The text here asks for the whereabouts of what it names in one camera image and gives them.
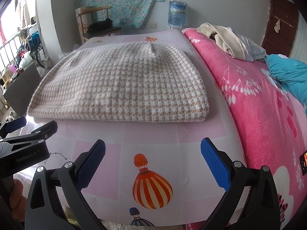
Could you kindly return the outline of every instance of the houndstooth fabric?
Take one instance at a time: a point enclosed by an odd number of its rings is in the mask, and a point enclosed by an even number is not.
[[[202,77],[178,47],[128,43],[72,52],[42,80],[28,115],[191,122],[208,111]]]

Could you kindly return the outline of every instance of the door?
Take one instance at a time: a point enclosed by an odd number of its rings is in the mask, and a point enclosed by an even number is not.
[[[274,29],[279,21],[278,33]],[[262,47],[267,54],[290,55],[298,22],[298,9],[288,0],[271,0],[270,16]]]

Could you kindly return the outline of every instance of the water bottle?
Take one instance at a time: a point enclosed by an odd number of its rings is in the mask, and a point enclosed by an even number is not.
[[[184,1],[169,1],[168,5],[168,24],[170,26],[184,27],[185,26],[185,12],[187,3]]]

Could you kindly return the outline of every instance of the turquoise pillow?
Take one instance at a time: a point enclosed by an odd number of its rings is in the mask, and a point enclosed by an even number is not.
[[[271,75],[281,82],[303,105],[307,114],[307,64],[290,58],[271,54],[266,59]]]

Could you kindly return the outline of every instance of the blue gripper pad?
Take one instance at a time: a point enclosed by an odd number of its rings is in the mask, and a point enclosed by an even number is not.
[[[220,156],[218,155],[217,149],[210,140],[204,138],[201,141],[201,154],[207,162],[211,173],[214,176],[219,187],[224,188],[227,192],[230,183],[230,172]]]
[[[17,118],[7,123],[7,125],[5,126],[5,132],[12,133],[20,129],[21,127],[24,127],[26,124],[27,124],[27,120],[25,117]]]
[[[90,184],[105,153],[106,153],[105,143],[102,140],[97,140],[96,143],[88,152],[80,154],[77,160],[79,158],[82,159],[83,157],[85,157],[85,159],[82,162],[81,166],[78,168],[76,173],[77,189],[79,190],[84,189]]]

